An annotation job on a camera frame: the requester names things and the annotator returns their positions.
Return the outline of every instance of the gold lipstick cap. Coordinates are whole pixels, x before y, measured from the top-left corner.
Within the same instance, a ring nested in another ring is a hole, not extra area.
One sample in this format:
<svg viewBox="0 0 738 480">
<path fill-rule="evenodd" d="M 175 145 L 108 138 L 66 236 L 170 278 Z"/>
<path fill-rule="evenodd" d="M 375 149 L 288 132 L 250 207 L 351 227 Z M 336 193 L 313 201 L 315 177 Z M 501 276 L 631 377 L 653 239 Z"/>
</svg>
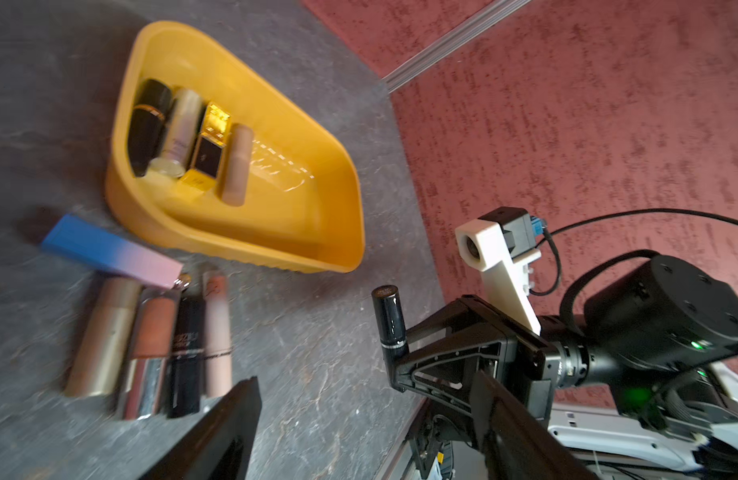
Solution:
<svg viewBox="0 0 738 480">
<path fill-rule="evenodd" d="M 142 285 L 115 276 L 105 281 L 70 371 L 65 395 L 113 393 L 132 333 Z"/>
</svg>

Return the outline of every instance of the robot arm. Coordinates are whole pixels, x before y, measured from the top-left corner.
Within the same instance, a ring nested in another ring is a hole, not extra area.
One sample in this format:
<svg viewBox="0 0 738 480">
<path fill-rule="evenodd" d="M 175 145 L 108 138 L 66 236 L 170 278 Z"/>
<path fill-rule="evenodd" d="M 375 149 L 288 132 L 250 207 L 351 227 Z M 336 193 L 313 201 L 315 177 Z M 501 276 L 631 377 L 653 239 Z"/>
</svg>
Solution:
<svg viewBox="0 0 738 480">
<path fill-rule="evenodd" d="M 738 424 L 738 404 L 705 368 L 738 355 L 738 298 L 730 286 L 680 259 L 636 252 L 649 261 L 585 303 L 584 331 L 569 329 L 568 318 L 566 324 L 557 317 L 538 319 L 526 298 L 528 264 L 539 258 L 536 220 L 525 210 L 502 207 L 456 229 L 460 255 L 481 272 L 488 302 L 463 296 L 406 331 L 397 289 L 373 292 L 391 385 L 437 402 L 435 417 L 443 408 L 451 424 L 460 426 L 459 437 L 500 462 L 508 451 L 545 455 L 547 449 L 538 446 L 556 442 L 546 431 L 555 389 L 596 383 L 610 385 L 619 413 L 636 418 L 642 428 L 691 446 L 714 446 L 710 450 L 716 452 L 717 426 Z M 576 294 L 607 264 L 569 289 L 562 316 L 570 315 Z M 556 328 L 541 331 L 540 320 Z M 444 339 L 409 351 L 407 340 L 438 330 L 446 330 Z M 495 409 L 495 402 L 512 403 L 495 400 L 506 392 L 541 433 L 525 430 L 501 440 L 498 432 L 483 433 L 509 419 L 485 424 L 476 406 L 485 402 L 494 415 L 507 413 L 509 408 Z M 435 437 L 435 429 L 422 436 Z M 494 445 L 485 444 L 487 439 Z M 734 449 L 720 455 L 734 457 Z M 695 457 L 709 468 L 718 466 L 719 456 L 700 451 Z M 526 466 L 519 464 L 508 462 L 509 472 L 500 478 L 522 478 Z M 424 461 L 419 466 L 427 471 Z"/>
</svg>

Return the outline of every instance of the lipstick cap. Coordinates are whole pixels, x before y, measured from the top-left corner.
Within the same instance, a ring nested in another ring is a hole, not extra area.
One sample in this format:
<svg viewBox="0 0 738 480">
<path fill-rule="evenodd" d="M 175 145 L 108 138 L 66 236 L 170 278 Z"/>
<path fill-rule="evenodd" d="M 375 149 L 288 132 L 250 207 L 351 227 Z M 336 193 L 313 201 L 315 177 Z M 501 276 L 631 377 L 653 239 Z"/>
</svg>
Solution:
<svg viewBox="0 0 738 480">
<path fill-rule="evenodd" d="M 230 129 L 230 152 L 222 187 L 222 201 L 230 206 L 241 206 L 246 201 L 246 185 L 249 180 L 254 131 L 246 125 L 233 125 Z"/>
<path fill-rule="evenodd" d="M 113 393 L 141 290 L 142 285 L 129 278 L 116 276 L 105 281 L 70 371 L 66 396 Z"/>
<path fill-rule="evenodd" d="M 158 80 L 149 78 L 142 86 L 137 104 L 150 105 L 163 114 L 166 114 L 169 111 L 169 106 L 172 104 L 172 90 Z"/>
<path fill-rule="evenodd" d="M 172 401 L 169 416 L 191 415 L 201 410 L 204 371 L 204 315 L 200 296 L 182 299 L 172 343 Z"/>
<path fill-rule="evenodd" d="M 158 141 L 171 102 L 169 87 L 152 78 L 144 82 L 132 111 L 127 142 L 129 163 L 137 177 L 147 173 L 150 160 L 158 153 Z"/>
</svg>

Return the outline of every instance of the lipstick label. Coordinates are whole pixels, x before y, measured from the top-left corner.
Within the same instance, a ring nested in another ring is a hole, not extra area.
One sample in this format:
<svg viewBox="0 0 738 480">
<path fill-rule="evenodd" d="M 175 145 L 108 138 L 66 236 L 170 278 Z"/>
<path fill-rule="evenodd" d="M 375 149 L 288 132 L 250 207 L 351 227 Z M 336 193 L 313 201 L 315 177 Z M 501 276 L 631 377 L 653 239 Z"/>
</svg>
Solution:
<svg viewBox="0 0 738 480">
<path fill-rule="evenodd" d="M 220 159 L 222 158 L 222 147 L 208 138 L 201 136 L 195 152 L 193 168 L 204 172 L 212 178 L 217 178 L 220 170 Z"/>
<path fill-rule="evenodd" d="M 188 154 L 192 141 L 188 144 L 180 138 L 172 138 L 171 140 L 171 143 L 165 145 L 161 150 L 161 156 L 182 161 L 182 158 Z"/>
<path fill-rule="evenodd" d="M 213 355 L 207 355 L 207 356 L 206 356 L 206 357 L 204 357 L 204 358 L 205 358 L 206 360 L 211 360 L 211 359 L 217 359 L 217 358 L 219 358 L 219 357 L 221 357 L 221 356 L 227 356 L 227 355 L 230 355 L 230 354 L 232 354 L 232 353 L 233 353 L 233 351 L 232 351 L 232 349 L 231 349 L 231 350 L 227 350 L 227 351 L 225 351 L 225 352 L 222 352 L 222 353 L 215 353 L 215 354 L 213 354 Z"/>
<path fill-rule="evenodd" d="M 173 350 L 185 350 L 195 348 L 198 341 L 198 332 L 179 333 L 174 336 Z"/>
<path fill-rule="evenodd" d="M 220 302 L 227 302 L 227 293 L 225 292 L 228 285 L 228 279 L 222 275 L 215 275 L 210 277 L 206 281 L 206 289 L 204 292 L 204 298 L 217 298 Z"/>
</svg>

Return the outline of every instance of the red textured wall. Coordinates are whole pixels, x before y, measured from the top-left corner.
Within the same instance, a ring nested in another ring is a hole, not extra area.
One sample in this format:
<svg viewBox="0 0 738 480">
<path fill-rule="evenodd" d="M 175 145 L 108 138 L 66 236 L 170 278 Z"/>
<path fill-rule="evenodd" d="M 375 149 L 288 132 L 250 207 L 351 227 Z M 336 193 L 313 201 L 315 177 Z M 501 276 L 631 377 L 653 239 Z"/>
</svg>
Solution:
<svg viewBox="0 0 738 480">
<path fill-rule="evenodd" d="M 303 0 L 332 32 L 384 77 L 490 0 Z"/>
<path fill-rule="evenodd" d="M 551 227 L 655 206 L 738 218 L 738 0 L 534 0 L 393 104 L 447 300 L 481 291 L 454 228 L 500 205 Z M 557 243 L 560 291 L 604 260 L 652 248 L 738 292 L 736 226 L 651 215 Z M 543 255 L 540 290 L 553 278 Z M 537 313 L 559 301 L 532 298 Z"/>
</svg>

